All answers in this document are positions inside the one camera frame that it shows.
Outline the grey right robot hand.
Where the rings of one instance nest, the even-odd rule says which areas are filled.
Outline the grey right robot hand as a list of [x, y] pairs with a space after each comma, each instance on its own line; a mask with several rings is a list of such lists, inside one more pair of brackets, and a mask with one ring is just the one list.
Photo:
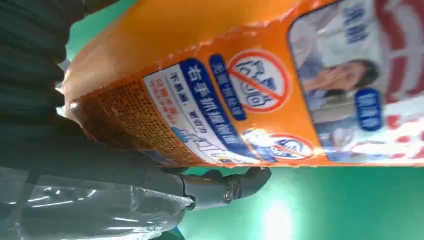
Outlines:
[[188, 211], [254, 195], [270, 177], [266, 167], [228, 176], [218, 170], [184, 174], [93, 142], [60, 116], [2, 116], [0, 237], [150, 239], [176, 227]]

